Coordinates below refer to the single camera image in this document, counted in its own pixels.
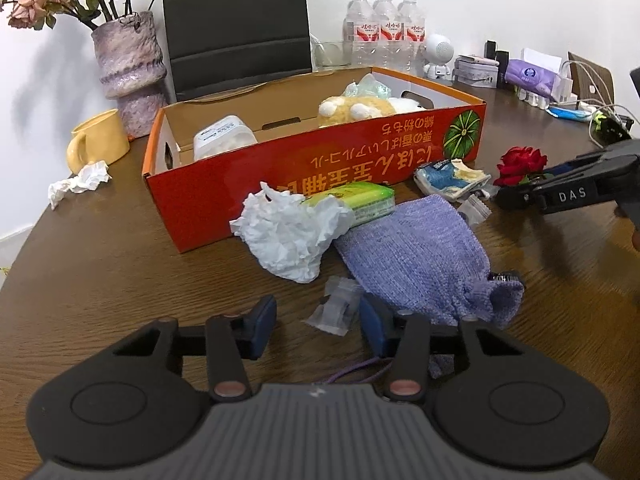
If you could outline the white robot figurine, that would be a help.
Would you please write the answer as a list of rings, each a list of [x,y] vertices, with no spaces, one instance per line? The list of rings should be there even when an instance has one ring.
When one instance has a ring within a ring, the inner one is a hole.
[[[448,63],[454,58],[454,47],[448,37],[431,34],[426,38],[423,50],[424,75],[427,79],[449,80],[451,70]]]

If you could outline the translucent plastic pill jar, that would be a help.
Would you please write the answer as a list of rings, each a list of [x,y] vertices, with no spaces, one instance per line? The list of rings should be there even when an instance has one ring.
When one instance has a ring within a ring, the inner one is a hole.
[[[246,123],[238,116],[228,115],[194,136],[193,156],[201,160],[256,143],[256,136]]]

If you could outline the purple drawstring fabric pouch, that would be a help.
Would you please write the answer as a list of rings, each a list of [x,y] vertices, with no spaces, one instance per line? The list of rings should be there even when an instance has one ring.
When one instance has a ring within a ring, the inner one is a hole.
[[[474,315],[505,328],[521,307],[520,278],[492,273],[471,228],[437,195],[350,229],[335,247],[365,292],[437,325],[456,326]]]

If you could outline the water bottle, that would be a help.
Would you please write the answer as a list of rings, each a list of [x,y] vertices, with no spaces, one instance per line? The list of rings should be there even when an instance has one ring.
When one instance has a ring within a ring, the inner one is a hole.
[[[380,25],[369,0],[352,0],[343,20],[343,46],[350,65],[373,65],[378,38]]]
[[[423,63],[421,47],[425,41],[425,14],[416,0],[402,0],[398,6],[402,27],[404,28],[404,46],[402,53],[406,62],[404,71],[414,76],[421,76]]]
[[[376,65],[396,68],[401,58],[404,29],[398,9],[393,0],[375,0],[373,5],[380,38],[376,47]]]

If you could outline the blue white snack wrapper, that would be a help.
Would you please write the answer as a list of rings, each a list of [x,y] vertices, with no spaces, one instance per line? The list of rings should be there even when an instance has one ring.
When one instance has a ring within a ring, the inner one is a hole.
[[[449,203],[461,202],[490,179],[490,174],[466,166],[461,159],[428,162],[413,173],[413,181],[424,195],[442,196]]]

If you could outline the yellow ceramic mug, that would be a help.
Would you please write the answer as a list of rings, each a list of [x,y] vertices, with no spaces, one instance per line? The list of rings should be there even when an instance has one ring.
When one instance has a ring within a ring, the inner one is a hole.
[[[72,131],[66,148],[66,162],[72,174],[87,165],[103,160],[107,165],[117,162],[130,150],[118,110],[106,110],[82,122]]]

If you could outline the white tissue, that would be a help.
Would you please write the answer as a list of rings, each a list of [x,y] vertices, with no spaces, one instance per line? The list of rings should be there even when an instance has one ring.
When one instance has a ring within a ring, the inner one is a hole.
[[[229,222],[263,269],[298,284],[318,278],[323,254],[354,224],[352,208],[333,195],[311,205],[302,194],[279,192],[265,182]]]

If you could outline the green tissue pack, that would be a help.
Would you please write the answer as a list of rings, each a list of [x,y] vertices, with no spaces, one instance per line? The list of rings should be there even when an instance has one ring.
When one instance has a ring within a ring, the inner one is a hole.
[[[317,205],[326,196],[341,200],[354,212],[354,226],[370,222],[391,214],[395,209],[395,192],[385,185],[372,182],[352,182],[330,188],[326,192],[311,195],[306,199],[310,206]]]

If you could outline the right water bottle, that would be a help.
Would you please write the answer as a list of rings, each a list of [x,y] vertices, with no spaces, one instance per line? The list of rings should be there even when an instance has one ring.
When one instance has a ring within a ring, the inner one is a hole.
[[[402,0],[398,6],[402,27],[404,28],[404,46],[402,53],[406,62],[404,71],[414,76],[421,76],[423,63],[421,47],[425,41],[425,14],[416,0]]]

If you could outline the iridescent plastic bag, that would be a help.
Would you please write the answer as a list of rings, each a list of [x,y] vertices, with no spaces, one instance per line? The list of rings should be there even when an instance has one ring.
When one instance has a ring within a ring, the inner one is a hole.
[[[351,82],[343,91],[342,96],[345,98],[378,98],[388,100],[393,95],[390,87],[382,84],[371,73],[364,75],[360,81]]]

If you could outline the red artificial rose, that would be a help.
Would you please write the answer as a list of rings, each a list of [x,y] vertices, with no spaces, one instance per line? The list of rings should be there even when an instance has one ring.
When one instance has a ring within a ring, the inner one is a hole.
[[[538,174],[547,166],[548,157],[539,148],[531,146],[514,146],[500,157],[497,165],[498,178],[494,185],[519,185],[530,174]]]

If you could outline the yellow white plush sheep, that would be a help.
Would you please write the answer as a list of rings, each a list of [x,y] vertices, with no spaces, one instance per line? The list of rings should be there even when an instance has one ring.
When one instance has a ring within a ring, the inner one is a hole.
[[[331,96],[318,107],[320,128],[361,122],[362,120],[398,114],[424,112],[425,108],[413,99],[375,96]]]

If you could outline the small clear plastic wrapper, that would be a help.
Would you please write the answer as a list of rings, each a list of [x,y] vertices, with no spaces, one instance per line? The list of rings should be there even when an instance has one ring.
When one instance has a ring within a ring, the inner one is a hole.
[[[363,289],[356,280],[331,276],[326,281],[324,296],[305,324],[322,332],[344,337],[358,315]]]

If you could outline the small patterned tin box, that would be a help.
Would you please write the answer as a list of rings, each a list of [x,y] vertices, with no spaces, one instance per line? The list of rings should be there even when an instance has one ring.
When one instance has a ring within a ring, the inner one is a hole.
[[[458,55],[454,60],[454,80],[474,88],[498,86],[499,62],[475,55]]]

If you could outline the clear glass cup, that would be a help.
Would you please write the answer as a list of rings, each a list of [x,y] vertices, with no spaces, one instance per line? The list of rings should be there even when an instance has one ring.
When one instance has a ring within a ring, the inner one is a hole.
[[[345,50],[343,40],[321,41],[310,36],[311,62],[315,72],[340,70],[350,65],[350,54]]]

